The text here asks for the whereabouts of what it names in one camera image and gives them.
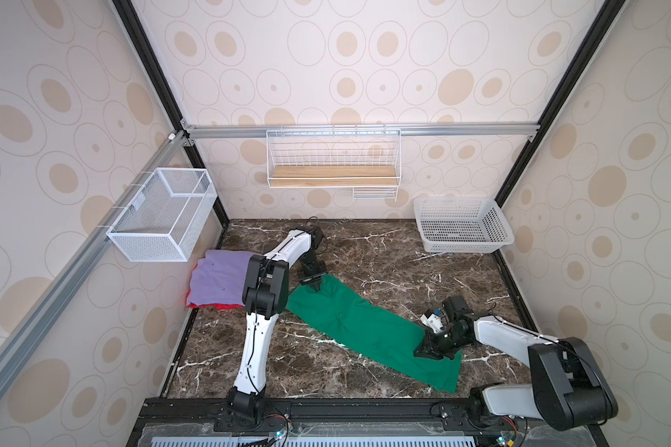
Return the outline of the green t-shirt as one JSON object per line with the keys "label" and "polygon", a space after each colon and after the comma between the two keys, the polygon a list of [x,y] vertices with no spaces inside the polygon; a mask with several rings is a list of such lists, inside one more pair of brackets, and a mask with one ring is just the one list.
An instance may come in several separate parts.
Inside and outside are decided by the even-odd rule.
{"label": "green t-shirt", "polygon": [[457,391],[460,354],[454,359],[416,357],[424,328],[372,305],[332,275],[322,277],[318,291],[308,285],[295,288],[286,308],[311,328],[371,361],[437,391]]}

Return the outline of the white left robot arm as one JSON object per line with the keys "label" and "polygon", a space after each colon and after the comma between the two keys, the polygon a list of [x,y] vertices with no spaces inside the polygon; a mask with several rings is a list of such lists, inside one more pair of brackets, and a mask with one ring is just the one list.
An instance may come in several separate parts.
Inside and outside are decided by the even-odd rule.
{"label": "white left robot arm", "polygon": [[242,291],[246,309],[246,337],[242,361],[233,387],[227,393],[227,409],[255,426],[267,409],[267,361],[270,341],[289,298],[290,270],[300,264],[299,283],[316,292],[327,273],[317,251],[324,240],[318,225],[300,225],[265,254],[251,256]]}

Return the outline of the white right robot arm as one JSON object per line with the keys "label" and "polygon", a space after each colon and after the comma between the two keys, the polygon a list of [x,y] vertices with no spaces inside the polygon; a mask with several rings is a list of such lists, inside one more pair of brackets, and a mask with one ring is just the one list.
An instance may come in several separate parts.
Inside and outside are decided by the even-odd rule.
{"label": "white right robot arm", "polygon": [[520,361],[530,372],[524,385],[489,385],[470,391],[466,406],[473,425],[514,416],[537,419],[558,431],[604,425],[619,404],[588,344],[555,338],[508,322],[493,312],[476,313],[461,295],[420,316],[425,335],[414,355],[454,359],[466,346],[490,346]]}

